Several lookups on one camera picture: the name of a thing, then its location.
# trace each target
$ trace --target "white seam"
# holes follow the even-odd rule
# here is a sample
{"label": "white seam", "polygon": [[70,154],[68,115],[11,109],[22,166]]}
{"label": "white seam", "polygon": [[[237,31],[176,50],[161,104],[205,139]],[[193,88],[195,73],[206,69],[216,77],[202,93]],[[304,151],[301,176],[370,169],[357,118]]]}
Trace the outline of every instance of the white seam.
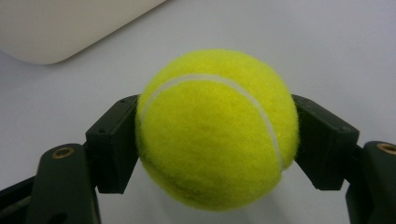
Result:
{"label": "white seam", "polygon": [[163,83],[154,93],[151,94],[151,96],[149,97],[149,99],[146,102],[145,106],[143,107],[143,111],[142,111],[142,114],[141,114],[141,117],[140,117],[140,122],[143,123],[144,116],[145,116],[147,108],[149,107],[151,102],[161,92],[166,91],[167,89],[170,89],[172,87],[175,87],[176,85],[178,85],[178,84],[180,84],[182,82],[199,81],[199,80],[202,80],[202,81],[215,81],[215,82],[219,82],[221,84],[225,84],[225,85],[231,87],[233,90],[235,90],[235,91],[239,92],[240,94],[242,94],[243,96],[245,96],[259,110],[260,115],[261,115],[262,119],[264,120],[267,132],[270,134],[273,146],[275,148],[277,160],[279,161],[280,171],[283,171],[284,164],[283,164],[282,156],[280,155],[280,149],[279,149],[279,145],[277,143],[275,130],[274,130],[274,127],[273,127],[271,121],[268,119],[267,114],[264,111],[264,108],[262,108],[262,106],[256,100],[256,98],[254,98],[248,91],[246,91],[238,83],[236,83],[236,82],[234,82],[234,81],[232,81],[232,80],[230,80],[228,78],[217,76],[217,75],[189,74],[189,75],[184,75],[182,77],[174,77],[172,79],[169,79],[168,81]]}

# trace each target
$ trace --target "yellow tennis ball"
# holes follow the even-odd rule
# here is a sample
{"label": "yellow tennis ball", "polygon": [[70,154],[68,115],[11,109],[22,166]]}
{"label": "yellow tennis ball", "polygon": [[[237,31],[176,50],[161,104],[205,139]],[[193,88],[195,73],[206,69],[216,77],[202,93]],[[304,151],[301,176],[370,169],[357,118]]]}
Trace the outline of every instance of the yellow tennis ball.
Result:
{"label": "yellow tennis ball", "polygon": [[141,94],[136,142],[148,174],[196,208],[234,209],[267,194],[298,146],[281,78],[244,53],[207,49],[169,63]]}

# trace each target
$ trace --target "screw hole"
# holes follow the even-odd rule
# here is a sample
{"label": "screw hole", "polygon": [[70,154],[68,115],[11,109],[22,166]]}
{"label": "screw hole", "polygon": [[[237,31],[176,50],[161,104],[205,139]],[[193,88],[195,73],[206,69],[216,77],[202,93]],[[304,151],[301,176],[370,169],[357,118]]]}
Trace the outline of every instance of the screw hole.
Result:
{"label": "screw hole", "polygon": [[387,144],[387,143],[380,143],[378,145],[376,145],[379,149],[389,153],[389,154],[393,154],[396,155],[396,146],[391,145],[391,144]]}
{"label": "screw hole", "polygon": [[66,220],[67,220],[66,213],[58,213],[58,214],[52,216],[47,223],[48,224],[62,224],[62,223],[65,223]]}
{"label": "screw hole", "polygon": [[73,154],[74,149],[72,147],[61,147],[52,153],[53,159],[63,159]]}

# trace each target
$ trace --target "fuzzy felt surface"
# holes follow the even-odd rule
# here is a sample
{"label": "fuzzy felt surface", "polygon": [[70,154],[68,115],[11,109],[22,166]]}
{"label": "fuzzy felt surface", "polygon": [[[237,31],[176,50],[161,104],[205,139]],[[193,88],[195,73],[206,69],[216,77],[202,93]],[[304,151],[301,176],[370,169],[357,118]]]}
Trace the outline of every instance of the fuzzy felt surface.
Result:
{"label": "fuzzy felt surface", "polygon": [[197,50],[165,66],[143,91],[136,142],[149,175],[175,199],[230,210],[267,194],[290,166],[297,112],[265,63]]}

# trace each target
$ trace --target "white object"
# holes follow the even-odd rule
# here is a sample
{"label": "white object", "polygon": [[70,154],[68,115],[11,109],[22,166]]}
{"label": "white object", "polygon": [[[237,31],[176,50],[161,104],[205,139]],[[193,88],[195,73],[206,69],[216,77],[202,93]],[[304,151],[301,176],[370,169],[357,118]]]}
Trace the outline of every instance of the white object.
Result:
{"label": "white object", "polygon": [[164,1],[1,1],[0,50],[28,63],[57,63]]}

